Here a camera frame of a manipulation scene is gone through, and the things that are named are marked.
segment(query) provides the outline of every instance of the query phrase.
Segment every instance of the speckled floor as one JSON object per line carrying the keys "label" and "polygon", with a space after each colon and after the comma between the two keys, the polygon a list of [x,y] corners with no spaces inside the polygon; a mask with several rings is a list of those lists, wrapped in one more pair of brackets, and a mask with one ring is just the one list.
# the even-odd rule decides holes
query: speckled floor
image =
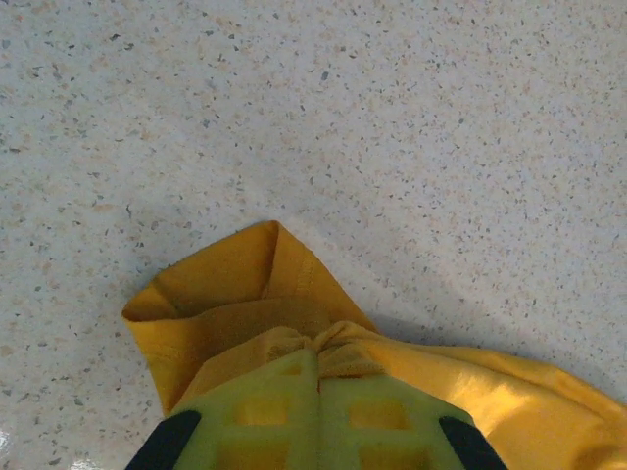
{"label": "speckled floor", "polygon": [[624,4],[484,3],[0,0],[0,468],[123,468],[122,305],[267,218],[386,332],[625,400]]}

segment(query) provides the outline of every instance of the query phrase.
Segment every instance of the terrazzo floor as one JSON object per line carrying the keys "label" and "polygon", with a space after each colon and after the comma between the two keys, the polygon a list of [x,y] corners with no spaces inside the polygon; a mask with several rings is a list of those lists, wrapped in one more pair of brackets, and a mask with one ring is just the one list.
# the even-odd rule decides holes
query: terrazzo floor
{"label": "terrazzo floor", "polygon": [[160,408],[121,307],[269,218],[385,332],[626,400],[626,31],[611,0],[0,0],[0,469],[123,468]]}

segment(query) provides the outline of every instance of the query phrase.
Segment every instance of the yellow cloth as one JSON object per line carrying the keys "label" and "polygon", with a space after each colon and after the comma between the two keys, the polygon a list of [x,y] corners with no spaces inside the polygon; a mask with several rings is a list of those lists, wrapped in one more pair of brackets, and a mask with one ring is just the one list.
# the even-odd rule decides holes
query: yellow cloth
{"label": "yellow cloth", "polygon": [[508,468],[627,469],[627,407],[553,366],[377,333],[278,222],[160,273],[124,308],[165,413],[301,348],[320,377],[389,374],[465,409]]}

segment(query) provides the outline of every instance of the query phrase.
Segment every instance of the yellow fabric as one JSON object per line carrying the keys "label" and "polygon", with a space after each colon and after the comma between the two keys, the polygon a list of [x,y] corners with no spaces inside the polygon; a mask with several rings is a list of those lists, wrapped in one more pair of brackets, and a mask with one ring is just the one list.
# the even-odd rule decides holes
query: yellow fabric
{"label": "yellow fabric", "polygon": [[319,374],[388,374],[465,409],[517,469],[627,469],[627,407],[540,362],[377,333],[278,222],[247,228],[160,273],[124,308],[165,413],[302,348]]}

